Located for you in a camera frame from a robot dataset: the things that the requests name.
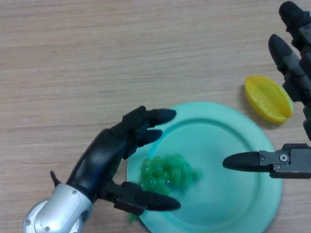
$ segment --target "wooden table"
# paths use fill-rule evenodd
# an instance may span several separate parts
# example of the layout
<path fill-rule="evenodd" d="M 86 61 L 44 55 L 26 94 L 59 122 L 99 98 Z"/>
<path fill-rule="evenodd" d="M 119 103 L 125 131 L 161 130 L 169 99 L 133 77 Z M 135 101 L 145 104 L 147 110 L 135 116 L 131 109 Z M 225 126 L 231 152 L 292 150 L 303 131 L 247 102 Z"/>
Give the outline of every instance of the wooden table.
<path fill-rule="evenodd" d="M 275 127 L 243 93 L 249 74 L 283 82 L 267 47 L 273 33 L 290 42 L 282 2 L 0 0 L 0 232 L 21 232 L 26 212 L 53 190 L 49 171 L 66 181 L 96 134 L 140 105 L 214 101 L 248 115 L 275 148 L 307 143 L 302 104 Z M 310 195 L 310 181 L 284 181 L 267 232 L 309 233 Z M 146 232 L 126 218 L 99 201 L 84 232 Z"/>

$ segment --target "silver robotic wrist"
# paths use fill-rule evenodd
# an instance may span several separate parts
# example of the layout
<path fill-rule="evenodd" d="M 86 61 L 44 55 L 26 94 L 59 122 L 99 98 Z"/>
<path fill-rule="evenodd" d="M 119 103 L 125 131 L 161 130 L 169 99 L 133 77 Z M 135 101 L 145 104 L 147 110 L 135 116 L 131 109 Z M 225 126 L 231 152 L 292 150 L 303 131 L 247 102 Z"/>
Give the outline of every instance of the silver robotic wrist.
<path fill-rule="evenodd" d="M 53 195 L 36 204 L 26 215 L 23 233 L 81 233 L 93 203 L 79 190 L 59 184 Z"/>

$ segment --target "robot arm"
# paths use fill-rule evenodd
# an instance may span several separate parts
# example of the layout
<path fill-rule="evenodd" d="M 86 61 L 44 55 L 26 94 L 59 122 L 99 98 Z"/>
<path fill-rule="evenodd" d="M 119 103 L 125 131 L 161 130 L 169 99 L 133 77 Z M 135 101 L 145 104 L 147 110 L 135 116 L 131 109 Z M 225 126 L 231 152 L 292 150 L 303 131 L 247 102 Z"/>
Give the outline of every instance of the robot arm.
<path fill-rule="evenodd" d="M 158 140 L 161 130 L 149 130 L 172 120 L 176 111 L 144 106 L 125 115 L 122 122 L 101 131 L 74 167 L 66 184 L 51 171 L 55 189 L 52 196 L 36 204 L 24 219 L 24 233 L 81 233 L 83 223 L 98 200 L 141 215 L 145 210 L 168 211 L 180 203 L 168 196 L 145 192 L 137 184 L 112 181 L 121 159 L 127 159 L 138 147 Z"/>
<path fill-rule="evenodd" d="M 284 75 L 283 87 L 292 101 L 304 104 L 304 129 L 311 140 L 311 15 L 291 1 L 279 9 L 286 31 L 293 37 L 292 45 L 300 52 L 301 59 L 290 46 L 276 34 L 268 46 L 277 69 Z M 254 151 L 231 155 L 223 166 L 233 170 L 269 172 L 272 178 L 310 179 L 311 147 L 307 144 L 285 144 L 275 152 Z"/>

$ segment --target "yellow plastic fruit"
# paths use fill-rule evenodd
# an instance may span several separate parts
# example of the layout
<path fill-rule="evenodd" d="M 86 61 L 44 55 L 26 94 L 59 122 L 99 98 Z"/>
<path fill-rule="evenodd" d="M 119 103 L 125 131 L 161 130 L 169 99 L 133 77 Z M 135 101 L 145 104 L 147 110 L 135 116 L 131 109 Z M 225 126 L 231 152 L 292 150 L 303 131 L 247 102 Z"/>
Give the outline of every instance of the yellow plastic fruit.
<path fill-rule="evenodd" d="M 293 103 L 287 93 L 267 77 L 248 76 L 245 93 L 252 108 L 265 120 L 282 124 L 293 114 Z"/>

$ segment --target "plastic plate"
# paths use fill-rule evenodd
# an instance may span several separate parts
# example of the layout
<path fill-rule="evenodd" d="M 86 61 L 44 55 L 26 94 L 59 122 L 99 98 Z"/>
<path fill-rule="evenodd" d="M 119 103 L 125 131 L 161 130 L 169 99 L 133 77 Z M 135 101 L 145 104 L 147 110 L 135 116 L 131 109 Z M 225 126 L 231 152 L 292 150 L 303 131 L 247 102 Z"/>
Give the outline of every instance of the plastic plate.
<path fill-rule="evenodd" d="M 153 233 L 262 233 L 273 219 L 282 190 L 281 180 L 268 173 L 225 169 L 227 156 L 244 151 L 274 151 L 264 132 L 245 115 L 210 102 L 173 107 L 176 118 L 157 128 L 163 136 L 139 148 L 127 165 L 127 180 L 139 181 L 140 165 L 148 156 L 180 153 L 203 170 L 201 181 L 185 193 L 170 193 L 177 211 L 146 211 L 140 216 Z"/>

